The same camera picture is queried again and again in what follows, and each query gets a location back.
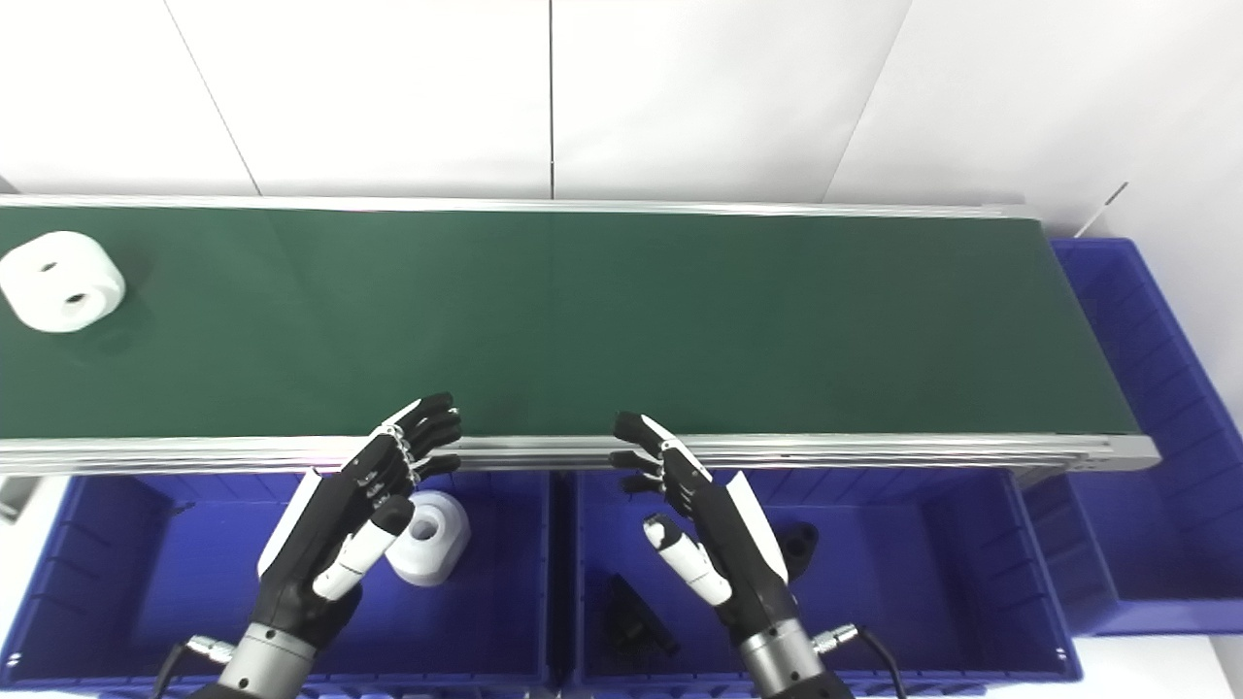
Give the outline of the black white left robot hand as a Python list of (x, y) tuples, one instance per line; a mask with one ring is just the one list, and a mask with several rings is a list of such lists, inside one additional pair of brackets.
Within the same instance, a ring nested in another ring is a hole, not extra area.
[(260, 575), (250, 619), (323, 650), (360, 603), (364, 571), (339, 557), (364, 530), (401, 534), (416, 511), (419, 483), (451, 474), (461, 460), (433, 454), (462, 435), (452, 394), (425, 396), (383, 420), (369, 442), (336, 474), (319, 479), (301, 509), (283, 516), (290, 529)]

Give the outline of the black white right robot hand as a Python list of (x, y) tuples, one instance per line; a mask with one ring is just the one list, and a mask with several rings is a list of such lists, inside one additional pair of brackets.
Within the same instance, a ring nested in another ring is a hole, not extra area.
[(613, 466), (634, 471), (624, 491), (658, 494), (671, 509), (644, 517), (648, 544), (715, 609), (732, 646), (796, 623), (789, 568), (745, 474), (715, 483), (687, 444), (649, 415), (618, 413), (613, 434), (633, 447), (610, 454)]

